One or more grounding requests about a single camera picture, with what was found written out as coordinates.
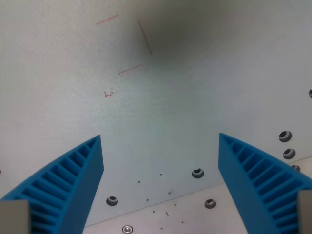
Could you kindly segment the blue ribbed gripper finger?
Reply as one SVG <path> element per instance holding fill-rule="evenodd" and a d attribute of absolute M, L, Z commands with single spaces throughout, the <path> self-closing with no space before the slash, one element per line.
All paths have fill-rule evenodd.
<path fill-rule="evenodd" d="M 81 234 L 103 172 L 97 135 L 32 174 L 1 201 L 29 202 L 33 234 Z"/>
<path fill-rule="evenodd" d="M 297 195 L 312 180 L 278 158 L 219 134 L 218 168 L 250 234 L 297 234 Z"/>

